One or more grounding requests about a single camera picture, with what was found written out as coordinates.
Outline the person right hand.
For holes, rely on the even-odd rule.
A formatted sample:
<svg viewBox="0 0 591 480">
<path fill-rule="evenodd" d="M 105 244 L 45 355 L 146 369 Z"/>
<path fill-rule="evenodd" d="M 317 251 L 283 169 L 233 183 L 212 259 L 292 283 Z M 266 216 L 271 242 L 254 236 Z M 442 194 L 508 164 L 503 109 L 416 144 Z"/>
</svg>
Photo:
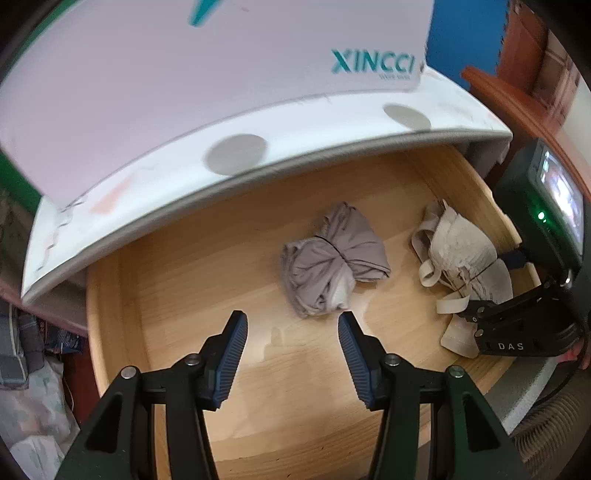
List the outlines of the person right hand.
<svg viewBox="0 0 591 480">
<path fill-rule="evenodd" d="M 579 339 L 567 352 L 562 354 L 558 362 L 576 362 L 580 354 L 583 354 L 583 358 L 579 368 L 586 370 L 590 366 L 590 346 L 585 347 L 583 339 Z"/>
</svg>

